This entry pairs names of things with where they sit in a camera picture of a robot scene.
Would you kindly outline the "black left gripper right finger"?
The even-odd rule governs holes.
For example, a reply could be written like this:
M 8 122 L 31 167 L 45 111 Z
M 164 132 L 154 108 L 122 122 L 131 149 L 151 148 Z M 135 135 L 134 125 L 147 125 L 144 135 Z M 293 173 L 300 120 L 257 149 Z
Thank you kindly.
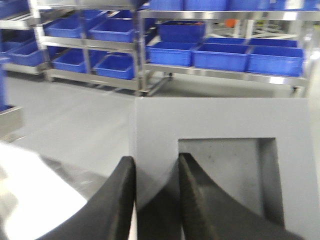
M 225 192 L 190 153 L 178 156 L 180 213 L 187 240 L 300 240 Z

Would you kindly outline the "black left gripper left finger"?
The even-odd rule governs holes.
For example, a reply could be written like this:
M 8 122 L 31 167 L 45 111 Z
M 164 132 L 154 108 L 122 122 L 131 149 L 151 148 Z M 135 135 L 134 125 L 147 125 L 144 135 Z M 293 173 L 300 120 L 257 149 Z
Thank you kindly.
M 45 240 L 127 240 L 136 199 L 136 164 L 123 156 L 112 174 L 72 217 Z

